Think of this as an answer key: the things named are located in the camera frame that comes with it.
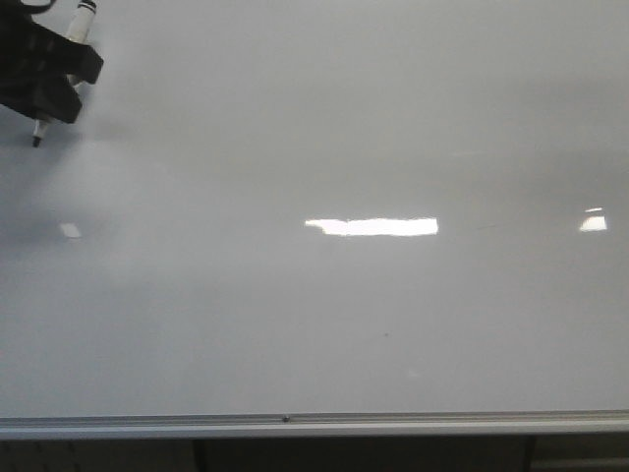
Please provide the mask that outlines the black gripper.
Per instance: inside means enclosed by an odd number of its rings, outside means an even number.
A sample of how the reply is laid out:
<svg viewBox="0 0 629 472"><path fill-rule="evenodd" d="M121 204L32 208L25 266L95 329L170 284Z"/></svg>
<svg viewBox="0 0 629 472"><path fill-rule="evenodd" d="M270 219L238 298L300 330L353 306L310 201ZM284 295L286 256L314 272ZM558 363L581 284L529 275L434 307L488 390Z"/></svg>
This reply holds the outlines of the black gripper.
<svg viewBox="0 0 629 472"><path fill-rule="evenodd" d="M1 104L31 119L43 115L73 124L82 110L66 77L94 85L104 60L89 44L37 24L49 2L1 2Z"/></svg>

